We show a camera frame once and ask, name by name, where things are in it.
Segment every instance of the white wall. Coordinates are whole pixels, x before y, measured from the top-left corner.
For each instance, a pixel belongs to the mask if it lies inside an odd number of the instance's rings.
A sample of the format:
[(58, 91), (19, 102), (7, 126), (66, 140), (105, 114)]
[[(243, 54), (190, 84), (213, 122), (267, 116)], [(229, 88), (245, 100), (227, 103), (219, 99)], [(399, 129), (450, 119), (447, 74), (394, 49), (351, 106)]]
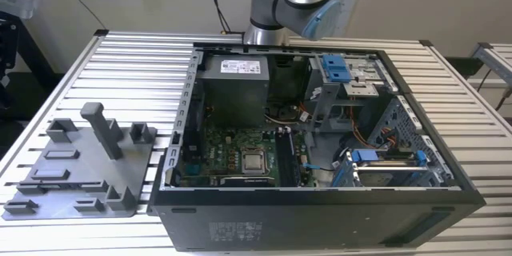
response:
[(347, 36), (429, 39), (446, 56), (477, 43), (512, 43), (512, 0), (359, 0)]
[[(123, 31), (219, 33), (214, 0), (83, 0), (107, 28)], [(250, 24), (251, 0), (219, 0), (234, 31)], [(78, 0), (42, 0), (27, 27), (55, 70), (65, 72), (81, 54), (98, 21)]]

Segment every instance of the blue latch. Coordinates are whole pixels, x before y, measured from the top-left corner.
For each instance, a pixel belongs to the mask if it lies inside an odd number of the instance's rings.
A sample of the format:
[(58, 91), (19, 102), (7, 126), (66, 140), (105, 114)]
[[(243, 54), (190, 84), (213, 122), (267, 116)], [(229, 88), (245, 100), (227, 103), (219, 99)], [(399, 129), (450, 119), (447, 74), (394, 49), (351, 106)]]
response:
[(346, 61), (341, 55), (325, 55), (323, 67), (330, 75), (331, 82), (351, 82), (351, 71), (349, 70)]
[(427, 155), (423, 150), (417, 151), (417, 160), (418, 160), (418, 166), (427, 165)]
[(353, 161), (378, 161), (379, 155), (375, 150), (354, 150), (353, 151)]

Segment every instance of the white label sticker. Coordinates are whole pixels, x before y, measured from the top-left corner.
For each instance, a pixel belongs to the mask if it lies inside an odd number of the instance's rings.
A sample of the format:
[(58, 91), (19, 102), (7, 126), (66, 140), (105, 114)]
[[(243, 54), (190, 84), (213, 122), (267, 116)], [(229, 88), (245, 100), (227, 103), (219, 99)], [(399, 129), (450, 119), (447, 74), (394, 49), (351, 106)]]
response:
[(259, 61), (223, 60), (222, 73), (261, 74)]
[(309, 112), (303, 112), (303, 114), (302, 114), (302, 117), (299, 118), (303, 122), (306, 122), (307, 121), (307, 118), (310, 117), (310, 114), (309, 114)]

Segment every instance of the motherboard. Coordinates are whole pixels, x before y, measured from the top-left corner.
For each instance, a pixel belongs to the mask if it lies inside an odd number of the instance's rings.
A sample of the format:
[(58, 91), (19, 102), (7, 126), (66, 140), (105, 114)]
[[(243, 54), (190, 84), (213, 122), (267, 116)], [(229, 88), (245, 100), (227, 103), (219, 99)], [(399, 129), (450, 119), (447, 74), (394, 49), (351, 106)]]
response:
[(182, 164), (182, 186), (314, 186), (303, 131), (207, 127), (202, 148), (202, 161)]

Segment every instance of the metal rack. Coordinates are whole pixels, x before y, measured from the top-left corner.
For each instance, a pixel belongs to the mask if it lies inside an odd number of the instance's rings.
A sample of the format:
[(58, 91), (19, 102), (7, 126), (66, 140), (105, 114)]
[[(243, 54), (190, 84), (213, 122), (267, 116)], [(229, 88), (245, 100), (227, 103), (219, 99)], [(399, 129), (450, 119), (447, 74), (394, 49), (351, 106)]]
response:
[[(239, 43), (239, 36), (110, 32), (95, 36), (38, 112), (14, 147), (0, 161), (0, 205), (17, 192), (49, 142), (53, 118), (79, 115), (91, 100), (106, 106), (105, 115), (125, 127), (145, 121), (159, 129), (147, 169), (138, 214), (131, 218), (5, 221), (0, 219), (0, 252), (38, 251), (39, 255), (74, 253), (177, 253), (158, 217), (146, 215), (157, 164), (170, 143), (178, 100), (194, 42)], [(510, 255), (512, 253), (512, 128), (433, 46), (419, 41), (329, 38), (310, 42), (291, 39), (294, 46), (382, 49), (406, 78), (414, 97), (441, 133), (487, 206), (446, 230), (418, 250), (374, 250), (378, 255)], [(317, 251), (333, 255), (343, 251)], [(314, 254), (291, 251), (289, 255)]]
[(479, 58), (512, 86), (512, 44), (479, 43), (473, 57)]

